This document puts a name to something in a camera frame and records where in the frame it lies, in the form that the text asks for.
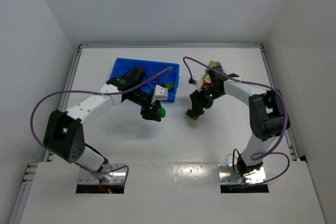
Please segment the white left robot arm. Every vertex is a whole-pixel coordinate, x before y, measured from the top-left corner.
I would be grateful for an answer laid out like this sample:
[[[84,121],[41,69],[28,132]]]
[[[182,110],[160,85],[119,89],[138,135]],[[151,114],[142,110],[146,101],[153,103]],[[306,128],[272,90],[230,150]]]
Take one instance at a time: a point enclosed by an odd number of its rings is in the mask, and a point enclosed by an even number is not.
[[[108,160],[85,142],[85,129],[112,106],[129,100],[141,107],[143,119],[161,121],[165,110],[161,101],[168,97],[164,85],[146,93],[140,84],[146,73],[133,68],[120,77],[112,77],[100,90],[66,111],[51,113],[43,141],[49,151],[68,163],[75,163],[93,174],[106,174]]]

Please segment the blue plastic sorting bin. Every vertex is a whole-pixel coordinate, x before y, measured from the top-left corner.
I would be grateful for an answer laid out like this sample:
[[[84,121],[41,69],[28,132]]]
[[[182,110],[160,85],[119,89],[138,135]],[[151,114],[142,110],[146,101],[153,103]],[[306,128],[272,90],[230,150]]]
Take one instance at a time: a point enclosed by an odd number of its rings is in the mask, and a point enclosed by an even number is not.
[[[152,81],[148,82],[145,87],[142,87],[141,90],[145,92],[150,92],[155,88],[156,84],[166,85],[169,82],[174,84],[174,89],[169,90],[169,97],[166,102],[173,103],[175,101],[175,96],[177,93],[178,83],[179,83],[179,71],[180,65],[178,63],[170,62],[160,62],[160,61],[148,61],[148,60],[138,60],[138,59],[127,59],[127,58],[117,58],[115,60],[112,73],[112,77],[121,77],[124,74],[127,76],[130,75],[129,71],[133,68],[139,68],[145,72],[144,80],[152,77],[153,73],[158,73],[167,67],[172,67],[171,72],[165,77],[166,73],[160,75],[160,82],[153,83]]]

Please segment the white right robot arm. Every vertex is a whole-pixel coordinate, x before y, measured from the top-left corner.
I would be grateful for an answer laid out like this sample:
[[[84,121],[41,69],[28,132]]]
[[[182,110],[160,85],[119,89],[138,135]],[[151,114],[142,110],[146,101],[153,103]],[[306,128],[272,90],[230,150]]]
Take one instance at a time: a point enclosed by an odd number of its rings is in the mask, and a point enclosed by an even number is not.
[[[192,108],[186,111],[186,115],[197,120],[205,109],[213,105],[214,100],[224,95],[230,95],[248,106],[251,137],[246,148],[238,154],[234,168],[234,172],[242,176],[262,165],[262,159],[251,156],[266,153],[275,137],[281,135],[285,109],[275,91],[232,80],[238,77],[235,73],[227,75],[221,66],[211,67],[199,79],[190,77],[188,82],[195,85],[196,90],[190,94]]]

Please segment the lime green lego brick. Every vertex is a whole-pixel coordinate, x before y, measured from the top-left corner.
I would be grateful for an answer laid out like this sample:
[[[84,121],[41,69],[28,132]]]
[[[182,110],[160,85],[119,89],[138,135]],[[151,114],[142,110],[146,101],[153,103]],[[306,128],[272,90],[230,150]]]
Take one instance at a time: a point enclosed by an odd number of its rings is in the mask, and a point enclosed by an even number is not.
[[[174,84],[172,82],[167,83],[165,86],[168,90],[174,89]]]

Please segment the purple rounded lego brick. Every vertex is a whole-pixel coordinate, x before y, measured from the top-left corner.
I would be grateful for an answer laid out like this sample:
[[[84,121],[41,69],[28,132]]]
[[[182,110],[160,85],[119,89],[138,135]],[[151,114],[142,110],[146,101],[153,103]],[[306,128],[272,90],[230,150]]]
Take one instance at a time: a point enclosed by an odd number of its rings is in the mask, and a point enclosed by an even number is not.
[[[158,75],[157,73],[153,73],[152,76],[154,77],[152,82],[153,83],[159,83],[160,82],[160,75]]]

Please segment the green rounded lego brick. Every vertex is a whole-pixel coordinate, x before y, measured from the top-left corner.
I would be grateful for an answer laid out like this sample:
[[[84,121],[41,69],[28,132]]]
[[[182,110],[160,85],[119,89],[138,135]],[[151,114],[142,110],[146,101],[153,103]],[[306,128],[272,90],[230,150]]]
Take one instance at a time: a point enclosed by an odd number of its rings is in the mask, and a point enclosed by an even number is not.
[[[163,107],[159,108],[158,115],[160,116],[160,118],[164,118],[166,116],[166,110]]]

